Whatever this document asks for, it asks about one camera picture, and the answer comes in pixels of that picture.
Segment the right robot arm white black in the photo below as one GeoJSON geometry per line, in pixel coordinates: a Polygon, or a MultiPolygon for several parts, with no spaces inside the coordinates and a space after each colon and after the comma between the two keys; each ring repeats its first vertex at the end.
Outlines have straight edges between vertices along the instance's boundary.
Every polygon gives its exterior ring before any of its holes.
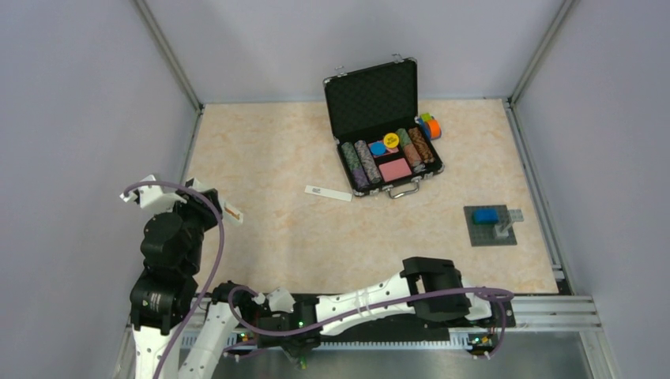
{"type": "Polygon", "coordinates": [[[450,260],[410,257],[399,273],[373,286],[338,295],[320,295],[295,302],[292,311],[264,313],[245,326],[262,347],[280,346],[292,358],[348,330],[409,315],[413,320],[449,324],[467,321],[485,325],[495,315],[490,291],[464,287],[450,260]]]}

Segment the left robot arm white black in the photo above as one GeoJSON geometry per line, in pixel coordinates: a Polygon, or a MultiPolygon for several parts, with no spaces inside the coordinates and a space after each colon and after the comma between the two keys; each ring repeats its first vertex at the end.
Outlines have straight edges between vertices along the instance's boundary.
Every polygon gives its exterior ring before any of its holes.
{"type": "Polygon", "coordinates": [[[206,294],[197,291],[194,278],[205,233],[212,228],[222,232],[224,220],[240,225],[243,214],[195,179],[178,185],[147,177],[120,197],[152,213],[140,244],[143,270],[130,292],[135,376],[210,378],[232,329],[252,319],[251,302],[235,296],[215,306],[214,320],[205,323],[211,334],[196,343],[184,369],[179,368],[179,345],[206,294]]]}

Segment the white battery cover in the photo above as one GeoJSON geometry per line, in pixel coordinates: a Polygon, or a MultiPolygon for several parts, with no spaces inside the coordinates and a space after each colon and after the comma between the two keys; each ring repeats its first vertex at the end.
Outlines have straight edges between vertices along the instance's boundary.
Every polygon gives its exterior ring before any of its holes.
{"type": "Polygon", "coordinates": [[[326,197],[329,199],[334,199],[338,201],[347,201],[351,202],[353,199],[353,195],[351,193],[343,192],[343,191],[338,191],[334,189],[327,189],[319,186],[311,186],[307,185],[304,190],[305,193],[315,195],[315,196],[320,196],[320,197],[326,197]]]}

